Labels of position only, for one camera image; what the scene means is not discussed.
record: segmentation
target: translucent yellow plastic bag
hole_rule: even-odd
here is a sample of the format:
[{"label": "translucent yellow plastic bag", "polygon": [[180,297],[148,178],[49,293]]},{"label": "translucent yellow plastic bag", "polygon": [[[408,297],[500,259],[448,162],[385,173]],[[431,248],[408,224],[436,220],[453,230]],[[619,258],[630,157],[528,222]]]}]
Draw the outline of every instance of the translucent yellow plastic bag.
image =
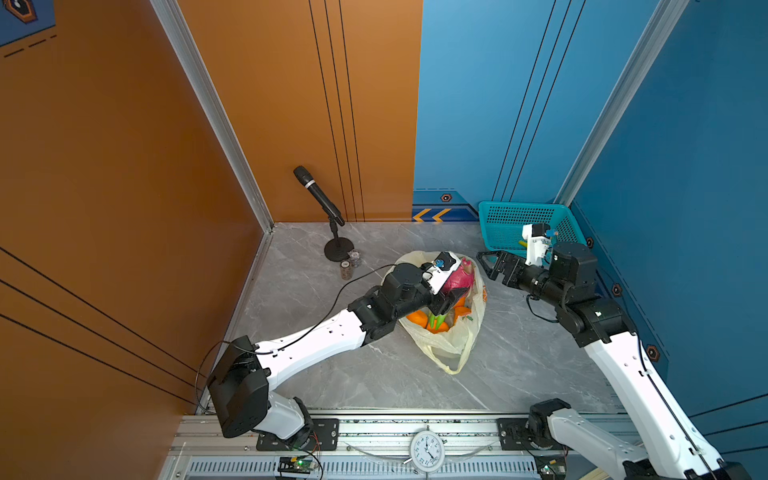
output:
[{"label": "translucent yellow plastic bag", "polygon": [[[396,263],[412,263],[413,265],[421,266],[423,263],[434,261],[439,254],[440,252],[422,252],[417,250],[403,255]],[[486,301],[485,284],[480,277],[480,267],[478,264],[471,257],[461,255],[460,253],[454,254],[459,258],[466,258],[471,261],[475,267],[475,283],[467,292],[465,303],[467,307],[472,309],[472,313],[460,316],[458,319],[453,319],[453,311],[449,312],[445,320],[447,322],[452,321],[453,326],[449,331],[440,333],[432,333],[406,318],[400,319],[400,325],[406,329],[406,332],[413,338],[413,341],[416,342],[416,345],[419,346],[424,354],[451,375],[461,372],[467,363],[469,353],[472,351],[472,346],[475,345],[478,333],[480,332],[482,318],[485,315]],[[451,369],[438,356],[458,358],[458,367],[456,370]]]}]

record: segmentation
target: round black stand base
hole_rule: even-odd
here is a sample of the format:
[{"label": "round black stand base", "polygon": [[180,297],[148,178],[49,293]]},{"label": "round black stand base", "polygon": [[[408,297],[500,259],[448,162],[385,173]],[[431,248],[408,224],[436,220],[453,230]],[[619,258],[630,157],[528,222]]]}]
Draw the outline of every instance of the round black stand base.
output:
[{"label": "round black stand base", "polygon": [[332,238],[326,243],[326,258],[332,262],[341,262],[349,258],[349,251],[354,248],[355,246],[348,238],[340,237],[338,240]]}]

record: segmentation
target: yellow chevron arrow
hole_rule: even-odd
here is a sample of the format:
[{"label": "yellow chevron arrow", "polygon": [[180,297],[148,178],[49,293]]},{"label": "yellow chevron arrow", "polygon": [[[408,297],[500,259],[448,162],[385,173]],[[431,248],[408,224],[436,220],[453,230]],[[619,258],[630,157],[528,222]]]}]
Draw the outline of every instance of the yellow chevron arrow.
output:
[{"label": "yellow chevron arrow", "polygon": [[440,217],[442,217],[444,214],[448,213],[449,211],[451,211],[451,209],[450,208],[446,208],[442,212],[440,212],[439,214],[437,214],[434,217],[432,217],[432,219],[435,222],[442,222],[442,218],[440,218]]},{"label": "yellow chevron arrow", "polygon": [[416,220],[417,222],[423,222],[424,220],[422,220],[422,215],[423,215],[423,214],[426,214],[426,213],[427,213],[427,212],[429,212],[430,210],[431,210],[431,208],[425,208],[424,210],[422,210],[422,211],[418,212],[418,213],[417,213],[417,214],[416,214],[416,215],[413,217],[413,220]]}]

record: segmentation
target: black microphone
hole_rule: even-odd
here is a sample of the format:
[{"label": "black microphone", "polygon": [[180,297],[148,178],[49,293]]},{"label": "black microphone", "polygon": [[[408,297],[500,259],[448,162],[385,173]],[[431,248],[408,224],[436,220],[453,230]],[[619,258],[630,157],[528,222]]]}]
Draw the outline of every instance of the black microphone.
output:
[{"label": "black microphone", "polygon": [[341,216],[341,212],[336,208],[336,205],[326,197],[323,191],[320,190],[320,186],[315,182],[315,179],[312,178],[312,174],[301,165],[293,169],[293,174],[296,175],[296,179],[304,186],[304,188],[309,190],[313,197],[315,197],[315,200],[317,200],[317,203],[319,203],[323,210],[326,211],[328,217],[343,227],[344,219]]}]

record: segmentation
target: teal plastic basket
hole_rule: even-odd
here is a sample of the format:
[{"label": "teal plastic basket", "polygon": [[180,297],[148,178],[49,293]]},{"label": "teal plastic basket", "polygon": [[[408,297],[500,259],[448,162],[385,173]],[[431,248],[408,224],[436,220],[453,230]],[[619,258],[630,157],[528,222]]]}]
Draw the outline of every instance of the teal plastic basket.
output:
[{"label": "teal plastic basket", "polygon": [[515,202],[480,202],[480,228],[482,239],[489,250],[507,250],[525,257],[523,226],[530,223],[549,223],[558,232],[552,240],[577,242],[586,245],[576,219],[565,205],[518,204]]}]

